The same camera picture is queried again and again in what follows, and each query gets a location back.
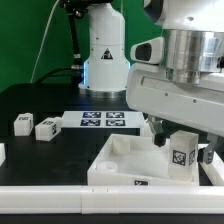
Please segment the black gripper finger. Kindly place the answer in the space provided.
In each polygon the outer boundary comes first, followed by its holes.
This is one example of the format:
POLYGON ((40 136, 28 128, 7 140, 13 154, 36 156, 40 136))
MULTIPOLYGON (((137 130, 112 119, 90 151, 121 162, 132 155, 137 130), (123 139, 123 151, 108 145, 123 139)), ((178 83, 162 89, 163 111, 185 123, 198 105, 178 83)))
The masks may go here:
POLYGON ((209 144, 198 151, 197 161, 211 164, 214 158, 214 152, 224 145, 224 137, 208 133, 207 140, 209 141, 209 144))

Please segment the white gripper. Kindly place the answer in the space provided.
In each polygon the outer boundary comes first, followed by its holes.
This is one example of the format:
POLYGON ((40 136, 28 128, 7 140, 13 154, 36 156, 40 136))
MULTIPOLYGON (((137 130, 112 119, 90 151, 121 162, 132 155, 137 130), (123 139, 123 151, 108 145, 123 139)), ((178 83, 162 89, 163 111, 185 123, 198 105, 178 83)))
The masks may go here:
POLYGON ((203 75, 199 85, 190 85, 169 81, 164 68, 135 63, 126 101, 131 109, 153 115, 148 124, 158 147, 166 143, 162 119, 224 137, 224 74, 203 75))

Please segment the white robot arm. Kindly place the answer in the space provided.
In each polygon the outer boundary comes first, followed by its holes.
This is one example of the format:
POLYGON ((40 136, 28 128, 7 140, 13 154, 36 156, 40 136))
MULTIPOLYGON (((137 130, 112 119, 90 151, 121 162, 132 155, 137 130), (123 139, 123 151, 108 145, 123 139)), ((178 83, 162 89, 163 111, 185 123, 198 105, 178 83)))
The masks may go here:
POLYGON ((211 163, 224 141, 224 0, 143 0, 160 36, 135 44, 124 55, 125 21, 113 0, 59 0, 70 19, 89 15, 90 55, 73 44, 80 91, 96 97, 126 94, 128 106, 162 120, 199 129, 209 145, 199 160, 211 163))

